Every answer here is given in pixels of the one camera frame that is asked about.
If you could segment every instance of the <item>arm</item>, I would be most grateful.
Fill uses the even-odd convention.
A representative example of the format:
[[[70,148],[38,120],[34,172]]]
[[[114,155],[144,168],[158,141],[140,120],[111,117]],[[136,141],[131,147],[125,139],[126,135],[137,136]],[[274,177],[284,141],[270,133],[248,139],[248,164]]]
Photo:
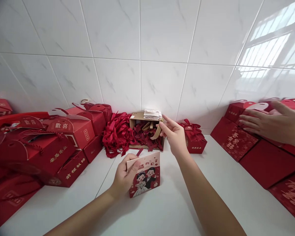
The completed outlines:
[[[233,213],[190,156],[186,147],[184,129],[168,117],[163,117],[168,123],[160,122],[161,136],[168,138],[170,149],[177,159],[194,209],[205,233],[214,236],[246,235]]]
[[[134,154],[128,154],[118,165],[114,182],[107,191],[53,228],[45,234],[45,236],[89,235],[96,222],[105,214],[105,212],[117,202],[123,194],[129,191],[135,174],[139,169],[140,162],[136,161],[133,164],[132,169],[127,173],[127,161],[135,158],[138,157]]]
[[[240,116],[242,118],[240,122],[249,127],[244,130],[295,146],[295,110],[278,101],[272,102],[272,106],[281,115],[267,115],[255,110],[246,110],[254,117]]]

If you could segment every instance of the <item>black suit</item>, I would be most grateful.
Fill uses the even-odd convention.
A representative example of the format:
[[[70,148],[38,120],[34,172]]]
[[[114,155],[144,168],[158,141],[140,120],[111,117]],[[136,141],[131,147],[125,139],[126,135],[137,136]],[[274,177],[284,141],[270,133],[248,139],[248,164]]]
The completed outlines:
[[[148,177],[149,177],[149,176],[145,177],[145,179],[144,179],[144,181],[145,181],[145,183],[146,183],[145,187],[146,187],[147,189],[151,188],[151,183],[154,182],[154,181],[156,180],[156,178],[153,178],[152,176],[149,178],[149,180],[147,180]]]

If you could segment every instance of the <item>hand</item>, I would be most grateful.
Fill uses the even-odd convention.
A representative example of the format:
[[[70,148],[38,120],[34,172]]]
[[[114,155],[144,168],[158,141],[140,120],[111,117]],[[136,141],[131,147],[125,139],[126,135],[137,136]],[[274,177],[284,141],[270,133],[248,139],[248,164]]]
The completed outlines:
[[[295,146],[295,110],[278,101],[272,102],[272,106],[281,115],[267,115],[255,110],[246,110],[255,117],[240,115],[243,119],[240,122],[250,127],[244,130]]]
[[[175,157],[188,153],[184,128],[165,115],[163,118],[167,123],[160,122],[162,128],[160,136],[167,137],[171,152]]]
[[[132,186],[133,179],[140,166],[140,161],[136,161],[133,164],[129,173],[127,173],[127,161],[136,158],[138,158],[138,156],[129,153],[118,165],[114,182],[108,190],[115,199],[119,199],[123,194],[129,191],[130,187]]]

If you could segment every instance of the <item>white tile wall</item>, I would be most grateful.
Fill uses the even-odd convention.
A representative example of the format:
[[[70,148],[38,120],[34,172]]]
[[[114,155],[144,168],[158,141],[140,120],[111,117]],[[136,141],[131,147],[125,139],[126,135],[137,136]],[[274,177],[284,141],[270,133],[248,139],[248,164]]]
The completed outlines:
[[[210,133],[230,101],[272,96],[295,97],[295,0],[0,1],[0,97],[17,111],[89,98]]]

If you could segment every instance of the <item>cartoon groom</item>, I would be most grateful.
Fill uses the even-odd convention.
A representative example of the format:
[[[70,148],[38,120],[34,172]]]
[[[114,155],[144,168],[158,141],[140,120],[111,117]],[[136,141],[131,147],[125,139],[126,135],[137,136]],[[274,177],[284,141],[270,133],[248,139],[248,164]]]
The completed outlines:
[[[147,175],[146,175],[146,177],[144,179],[144,181],[146,183],[145,187],[147,189],[151,188],[151,183],[154,182],[156,180],[156,178],[158,177],[157,175],[152,177],[152,175],[154,175],[154,174],[155,174],[155,168],[154,167],[151,167],[150,169],[148,169]]]

